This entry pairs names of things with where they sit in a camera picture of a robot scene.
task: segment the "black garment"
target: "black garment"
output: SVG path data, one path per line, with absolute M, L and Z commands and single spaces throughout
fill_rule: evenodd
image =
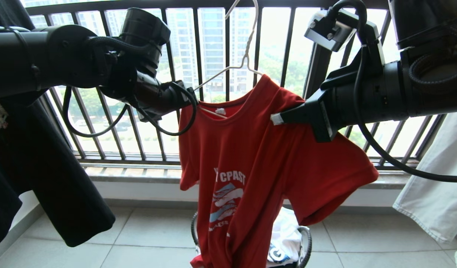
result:
M 0 0 L 0 25 L 34 28 L 19 0 Z M 67 245 L 77 246 L 110 229 L 115 217 L 34 101 L 40 94 L 0 99 L 9 113 L 0 129 L 0 241 L 21 206 L 19 194 L 33 190 Z

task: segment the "building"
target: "building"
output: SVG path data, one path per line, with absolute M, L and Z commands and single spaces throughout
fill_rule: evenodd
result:
M 25 7 L 55 5 L 82 0 L 21 0 Z M 161 18 L 161 11 L 158 9 L 148 10 L 153 15 Z M 91 29 L 98 35 L 104 35 L 104 27 L 99 12 L 80 12 L 77 14 L 79 23 Z M 225 23 L 230 23 L 230 65 L 240 65 L 245 54 L 245 47 L 253 25 L 255 12 L 248 8 L 236 8 L 230 15 L 230 19 L 224 21 L 225 10 L 223 8 L 204 8 L 198 10 L 200 52 L 202 63 L 202 80 L 213 77 L 226 66 L 225 52 Z M 106 12 L 106 20 L 111 35 L 117 36 L 126 17 L 125 10 L 109 10 Z M 36 27 L 47 25 L 43 16 L 32 18 Z M 71 14 L 52 14 L 51 20 L 54 25 L 72 24 Z M 184 81 L 186 86 L 195 87 L 198 85 L 197 58 L 195 46 L 195 27 L 192 9 L 168 9 L 167 22 L 171 29 L 171 49 L 174 59 L 176 79 Z M 164 48 L 160 60 L 160 73 L 165 73 L 164 78 L 169 76 L 167 53 Z M 230 71 L 231 92 L 244 94 L 251 89 L 253 74 L 247 71 L 246 67 L 240 70 Z M 212 93 L 215 95 L 225 94 L 225 75 L 220 75 L 206 86 L 204 92 L 211 101 Z

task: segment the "t-shirt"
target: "t-shirt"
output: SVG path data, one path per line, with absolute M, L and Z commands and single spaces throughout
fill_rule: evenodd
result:
M 181 190 L 198 183 L 197 233 L 205 268 L 264 268 L 271 229 L 289 199 L 300 225 L 322 221 L 378 172 L 338 134 L 316 143 L 309 124 L 273 125 L 270 115 L 304 100 L 263 75 L 240 99 L 200 106 L 179 137 Z M 191 117 L 182 110 L 180 127 Z

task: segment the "wire hanger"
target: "wire hanger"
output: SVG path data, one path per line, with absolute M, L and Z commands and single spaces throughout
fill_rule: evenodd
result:
M 225 15 L 225 20 L 227 20 L 230 16 L 230 14 L 232 13 L 233 9 L 237 6 L 237 4 L 240 2 L 240 0 L 235 0 L 235 2 L 233 3 L 233 5 L 230 7 L 230 9 L 228 10 L 227 14 Z M 219 73 L 217 73 L 216 75 L 214 75 L 213 77 L 211 77 L 210 79 L 208 79 L 207 81 L 203 82 L 202 84 L 200 84 L 198 87 L 196 87 L 194 90 L 198 90 L 199 88 L 203 87 L 205 84 L 207 84 L 208 82 L 212 81 L 214 78 L 216 78 L 217 76 L 221 75 L 222 73 L 225 73 L 226 71 L 230 70 L 230 69 L 235 69 L 235 68 L 243 68 L 244 64 L 245 64 L 245 59 L 247 59 L 247 69 L 249 71 L 252 71 L 253 73 L 255 74 L 258 74 L 258 75 L 263 75 L 263 73 L 257 71 L 257 70 L 254 70 L 252 68 L 250 68 L 250 59 L 249 59 L 249 49 L 250 49 L 250 44 L 252 42 L 252 39 L 253 39 L 253 35 L 255 33 L 255 28 L 257 27 L 257 21 L 258 21 L 258 16 L 259 16 L 259 6 L 258 6 L 258 1 L 257 0 L 253 0 L 253 3 L 254 3 L 254 6 L 255 6 L 255 20 L 253 22 L 253 27 L 252 27 L 252 32 L 249 36 L 249 39 L 247 41 L 247 47 L 245 48 L 245 54 L 242 58 L 242 64 L 240 64 L 240 66 L 228 66 L 227 68 L 223 69 L 222 71 L 220 71 Z M 207 109 L 204 109 L 202 107 L 199 107 L 200 110 L 203 110 L 205 112 L 208 112 L 210 114 L 213 114 L 213 115 L 216 115 L 218 117 L 222 117 L 222 118 L 227 118 L 221 114 L 217 114 L 215 112 L 212 112 L 210 110 L 207 110 Z

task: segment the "floor tile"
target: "floor tile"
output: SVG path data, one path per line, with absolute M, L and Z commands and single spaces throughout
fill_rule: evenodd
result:
M 116 241 L 119 233 L 123 229 L 124 224 L 128 220 L 132 208 L 126 207 L 112 207 L 114 215 L 116 216 L 116 221 L 113 224 L 113 227 L 106 231 L 99 233 L 93 236 L 88 240 L 89 243 L 95 244 L 109 244 L 112 245 Z M 48 219 L 48 216 L 45 214 L 40 219 L 38 219 L 25 233 L 24 237 L 32 237 L 37 239 L 51 239 L 51 240 L 63 240 L 60 234 L 53 227 L 52 222 Z
M 313 243 L 312 251 L 335 252 L 333 243 L 331 243 L 331 239 L 322 222 L 309 227 Z
M 338 254 L 344 268 L 456 268 L 443 251 Z
M 194 211 L 137 208 L 115 245 L 194 248 L 191 219 Z
M 193 248 L 113 246 L 101 268 L 189 268 L 195 256 Z
M 450 243 L 448 243 L 448 244 L 440 243 L 440 242 L 437 242 L 437 244 L 438 244 L 442 249 L 445 249 L 445 250 L 457 249 L 457 239 L 454 239 L 452 242 L 450 242 Z
M 414 221 L 401 215 L 331 215 L 324 223 L 338 252 L 441 249 Z
M 0 268 L 99 268 L 110 245 L 82 244 L 21 237 L 0 258 Z
M 305 268 L 343 268 L 336 253 L 312 252 Z

